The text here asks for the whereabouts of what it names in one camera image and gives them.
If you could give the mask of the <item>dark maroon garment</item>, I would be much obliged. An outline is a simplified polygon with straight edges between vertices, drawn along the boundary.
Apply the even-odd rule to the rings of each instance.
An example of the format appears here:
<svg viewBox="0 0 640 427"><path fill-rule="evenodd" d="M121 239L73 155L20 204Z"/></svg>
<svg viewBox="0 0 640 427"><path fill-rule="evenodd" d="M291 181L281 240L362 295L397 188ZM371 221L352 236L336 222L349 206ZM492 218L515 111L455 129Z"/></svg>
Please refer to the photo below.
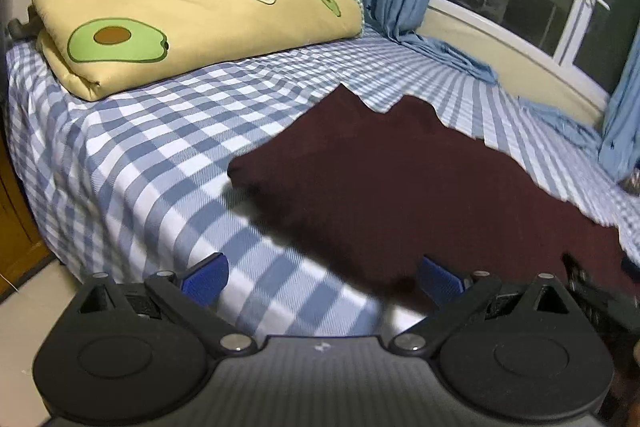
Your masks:
<svg viewBox="0 0 640 427"><path fill-rule="evenodd" d="M506 154L445 127L406 95L378 113L337 87L228 176L267 227L341 274L405 291L420 263L526 283L571 254L597 285L634 296L615 229L537 186Z"/></svg>

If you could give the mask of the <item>blue checked bed sheet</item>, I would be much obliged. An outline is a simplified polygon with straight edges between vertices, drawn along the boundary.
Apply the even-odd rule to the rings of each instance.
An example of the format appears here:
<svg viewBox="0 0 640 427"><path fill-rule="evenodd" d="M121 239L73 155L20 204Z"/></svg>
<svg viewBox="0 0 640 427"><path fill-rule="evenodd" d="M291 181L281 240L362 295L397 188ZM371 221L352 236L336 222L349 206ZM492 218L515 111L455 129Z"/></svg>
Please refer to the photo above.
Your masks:
<svg viewBox="0 0 640 427"><path fill-rule="evenodd" d="M227 168L339 84L367 106L403 95L446 126L515 159L544 190L615 225L639 257L639 202L585 153L498 87L367 29L357 39L207 66L86 102L35 43L6 52L11 158L40 233L78 279L133 282L215 251L230 263L218 313L250 335L385 336L418 314L358 291L283 239L260 233Z"/></svg>

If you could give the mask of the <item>right blue star curtain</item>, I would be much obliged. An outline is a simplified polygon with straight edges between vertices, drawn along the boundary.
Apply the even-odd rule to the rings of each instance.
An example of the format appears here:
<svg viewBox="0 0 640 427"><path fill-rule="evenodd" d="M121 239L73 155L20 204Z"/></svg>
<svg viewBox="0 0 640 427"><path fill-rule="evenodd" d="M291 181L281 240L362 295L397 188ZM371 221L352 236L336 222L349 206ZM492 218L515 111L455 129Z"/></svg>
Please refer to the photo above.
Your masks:
<svg viewBox="0 0 640 427"><path fill-rule="evenodd" d="M562 110L521 98L530 113L595 159L614 182L639 178L639 41L628 54L620 82L596 131Z"/></svg>

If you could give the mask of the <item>yellow avocado print quilt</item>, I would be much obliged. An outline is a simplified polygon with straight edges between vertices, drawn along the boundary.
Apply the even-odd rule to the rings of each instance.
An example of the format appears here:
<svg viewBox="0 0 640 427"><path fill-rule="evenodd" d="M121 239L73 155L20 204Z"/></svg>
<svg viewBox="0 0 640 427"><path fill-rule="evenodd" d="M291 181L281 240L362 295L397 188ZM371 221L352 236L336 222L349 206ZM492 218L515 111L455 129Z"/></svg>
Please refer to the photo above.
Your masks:
<svg viewBox="0 0 640 427"><path fill-rule="evenodd" d="M356 38L362 0L32 0L62 86L94 102L221 62Z"/></svg>

